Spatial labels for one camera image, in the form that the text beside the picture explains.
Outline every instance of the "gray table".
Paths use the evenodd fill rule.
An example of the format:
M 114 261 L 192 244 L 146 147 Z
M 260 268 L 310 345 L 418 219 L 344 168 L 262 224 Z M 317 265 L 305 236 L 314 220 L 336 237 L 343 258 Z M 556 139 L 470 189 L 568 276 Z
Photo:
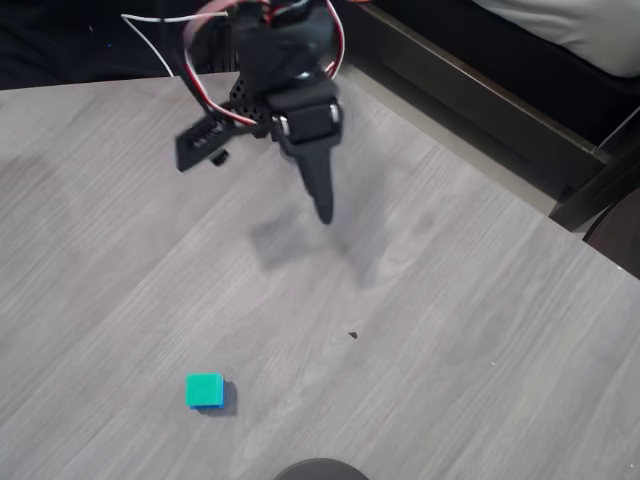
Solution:
M 638 281 L 342 90 L 330 228 L 268 142 L 175 171 L 179 80 L 0 94 L 3 480 L 638 478 Z

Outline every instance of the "robotic arm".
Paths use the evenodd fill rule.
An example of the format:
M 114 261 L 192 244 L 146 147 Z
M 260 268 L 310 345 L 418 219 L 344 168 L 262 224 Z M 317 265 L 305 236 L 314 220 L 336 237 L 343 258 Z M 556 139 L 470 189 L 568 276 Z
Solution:
M 216 19 L 207 14 L 226 11 Z M 221 166 L 228 158 L 224 145 L 238 135 L 271 135 L 284 154 L 295 159 L 305 188 L 324 224 L 333 220 L 331 150 L 342 139 L 343 112 L 333 82 L 344 37 L 329 0 L 214 0 L 199 13 L 184 34 L 180 76 L 206 115 L 177 141 L 181 172 L 203 160 Z M 193 69 L 189 49 L 214 22 L 226 22 L 232 48 L 238 54 L 240 76 L 230 100 L 211 100 Z M 339 33 L 339 58 L 327 69 L 321 58 Z

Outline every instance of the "cable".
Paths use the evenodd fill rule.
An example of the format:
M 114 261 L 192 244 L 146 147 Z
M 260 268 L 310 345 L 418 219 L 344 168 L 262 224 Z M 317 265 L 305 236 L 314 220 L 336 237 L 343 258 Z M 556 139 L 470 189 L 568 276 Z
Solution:
M 164 66 L 164 68 L 169 73 L 170 77 L 173 77 L 174 74 L 171 71 L 169 64 L 167 64 L 167 62 L 162 57 L 162 55 L 160 54 L 158 49 L 155 47 L 155 45 L 153 45 L 153 43 L 151 43 L 151 41 L 149 41 L 149 39 L 145 37 L 145 35 L 140 30 L 138 30 L 138 28 L 133 23 L 131 23 L 131 20 L 135 20 L 137 22 L 146 22 L 146 23 L 162 23 L 163 21 L 166 23 L 180 23 L 180 22 L 188 22 L 191 20 L 195 20 L 197 18 L 212 18 L 212 17 L 226 17 L 226 16 L 227 16 L 227 12 L 201 13 L 197 15 L 187 15 L 186 17 L 174 17 L 174 18 L 165 18 L 165 19 L 153 18 L 153 17 L 139 17 L 137 15 L 129 15 L 128 13 L 123 13 L 122 15 L 120 15 L 122 20 L 127 25 L 129 25 L 129 27 L 131 27 L 131 29 L 134 32 L 136 32 L 138 36 L 142 38 L 142 40 L 144 40 L 144 42 L 149 46 L 149 48 L 153 51 L 153 53 L 155 53 L 156 57 L 158 57 L 158 59 L 162 62 L 162 65 Z
M 140 17 L 137 15 L 130 15 L 123 13 L 121 15 L 122 20 L 131 27 L 131 29 L 140 37 L 142 40 L 151 48 L 153 53 L 158 57 L 158 59 L 162 62 L 162 65 L 169 73 L 169 76 L 173 77 L 173 71 L 162 57 L 158 49 L 149 41 L 149 39 L 133 24 L 131 20 L 146 22 L 146 23 L 179 23 L 179 22 L 189 22 L 187 28 L 185 29 L 184 40 L 185 40 L 185 63 L 186 70 L 189 76 L 189 79 L 193 82 L 195 89 L 199 92 L 202 99 L 206 102 L 206 104 L 211 107 L 213 110 L 216 110 L 231 119 L 242 123 L 244 125 L 256 125 L 255 120 L 244 117 L 242 115 L 238 115 L 230 110 L 227 110 L 217 103 L 215 103 L 211 97 L 209 96 L 206 88 L 200 81 L 198 74 L 193 67 L 193 63 L 191 61 L 191 56 L 189 55 L 189 47 L 191 46 L 191 42 L 195 37 L 195 33 L 202 28 L 202 26 L 206 23 L 206 20 L 213 17 L 224 17 L 228 16 L 226 10 L 231 8 L 232 6 L 237 5 L 242 1 L 256 1 L 257 3 L 261 3 L 265 6 L 270 6 L 269 0 L 214 0 L 207 5 L 205 5 L 197 14 L 188 15 L 185 17 L 174 17 L 174 18 L 153 18 L 153 17 Z M 336 29 L 338 30 L 338 55 L 337 59 L 334 62 L 331 62 L 329 66 L 326 68 L 327 74 L 334 79 L 342 66 L 345 55 L 345 34 L 344 27 L 342 22 L 340 21 L 340 17 L 338 16 L 338 12 L 336 12 L 331 0 L 326 0 L 327 9 L 331 13 L 331 16 L 336 24 Z
M 241 2 L 249 2 L 254 1 L 256 3 L 261 3 L 267 7 L 271 6 L 269 0 L 213 0 L 209 2 L 204 7 L 202 7 L 199 11 L 199 15 L 213 15 L 219 14 L 227 9 L 237 5 Z M 196 33 L 206 24 L 206 21 L 200 21 L 203 17 L 198 17 L 197 19 L 192 20 L 187 24 L 184 32 L 184 56 L 186 60 L 186 70 L 189 76 L 189 79 L 193 82 L 196 90 L 200 93 L 203 100 L 207 103 L 207 105 L 216 110 L 217 112 L 222 113 L 223 115 L 228 116 L 232 120 L 235 120 L 238 123 L 242 123 L 243 125 L 257 125 L 257 122 L 249 117 L 244 117 L 242 115 L 238 115 L 237 113 L 232 112 L 231 110 L 227 110 L 226 108 L 221 107 L 217 103 L 213 101 L 213 99 L 209 96 L 207 89 L 204 87 L 202 82 L 200 81 L 200 77 L 198 77 L 198 73 L 195 68 L 193 68 L 193 63 L 191 61 L 191 55 L 189 54 L 189 48 L 191 47 L 191 43 L 195 38 Z
M 342 66 L 342 62 L 344 62 L 344 53 L 346 51 L 346 38 L 344 34 L 344 26 L 340 21 L 340 17 L 338 16 L 338 12 L 334 8 L 331 0 L 326 0 L 327 8 L 329 9 L 329 13 L 333 17 L 333 21 L 336 24 L 336 29 L 338 30 L 338 58 L 335 62 L 331 62 L 326 69 L 327 74 L 333 80 L 338 75 L 338 71 Z

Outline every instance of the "white pillow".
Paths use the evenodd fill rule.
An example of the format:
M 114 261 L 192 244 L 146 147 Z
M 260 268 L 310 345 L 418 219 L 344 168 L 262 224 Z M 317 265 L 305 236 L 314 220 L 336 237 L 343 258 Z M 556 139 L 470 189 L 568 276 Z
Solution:
M 640 76 L 640 0 L 474 0 L 618 77 Z

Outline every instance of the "teal block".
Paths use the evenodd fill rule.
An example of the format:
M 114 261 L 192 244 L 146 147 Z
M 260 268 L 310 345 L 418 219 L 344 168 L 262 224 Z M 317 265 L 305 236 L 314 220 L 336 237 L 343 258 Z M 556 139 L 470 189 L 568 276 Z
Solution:
M 219 373 L 188 374 L 186 400 L 192 409 L 224 407 L 224 377 Z

